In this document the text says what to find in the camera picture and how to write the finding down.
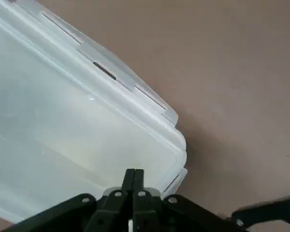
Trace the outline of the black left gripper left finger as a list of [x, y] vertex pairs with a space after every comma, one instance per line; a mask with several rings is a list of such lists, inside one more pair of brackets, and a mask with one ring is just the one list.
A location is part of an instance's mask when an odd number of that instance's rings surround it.
[[88, 193], [79, 194], [3, 231], [110, 232], [121, 216], [127, 216], [124, 208], [134, 177], [135, 170], [127, 169], [121, 187], [108, 189], [100, 199]]

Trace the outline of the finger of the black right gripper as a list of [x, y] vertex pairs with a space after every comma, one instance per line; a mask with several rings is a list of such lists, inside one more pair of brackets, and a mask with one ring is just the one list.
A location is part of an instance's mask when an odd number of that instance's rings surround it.
[[290, 197], [239, 208], [232, 213], [232, 221], [241, 227], [270, 221], [283, 221], [290, 225]]

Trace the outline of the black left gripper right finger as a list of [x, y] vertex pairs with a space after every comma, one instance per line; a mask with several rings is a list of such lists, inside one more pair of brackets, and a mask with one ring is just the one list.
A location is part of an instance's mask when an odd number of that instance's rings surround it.
[[144, 170], [134, 170], [132, 221], [135, 232], [244, 232], [191, 200], [171, 194], [164, 199], [156, 189], [144, 187]]

